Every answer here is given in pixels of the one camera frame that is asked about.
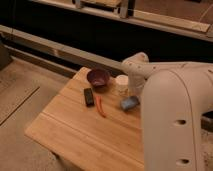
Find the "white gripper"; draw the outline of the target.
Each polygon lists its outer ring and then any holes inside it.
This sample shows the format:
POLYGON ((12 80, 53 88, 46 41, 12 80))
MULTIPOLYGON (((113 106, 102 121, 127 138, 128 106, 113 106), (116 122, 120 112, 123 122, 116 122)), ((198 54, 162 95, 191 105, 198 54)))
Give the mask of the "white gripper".
POLYGON ((141 98, 142 89, 146 83, 145 78, 142 75, 129 76, 129 90, 130 94, 136 96, 138 99, 141 98))

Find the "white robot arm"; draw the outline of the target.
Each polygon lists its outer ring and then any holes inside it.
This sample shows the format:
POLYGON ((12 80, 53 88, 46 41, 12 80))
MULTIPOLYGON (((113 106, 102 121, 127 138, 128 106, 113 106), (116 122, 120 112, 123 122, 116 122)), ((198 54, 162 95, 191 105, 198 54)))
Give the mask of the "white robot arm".
POLYGON ((151 62, 140 52, 122 70, 141 104, 145 171, 205 171, 201 118, 213 111, 213 64, 151 62))

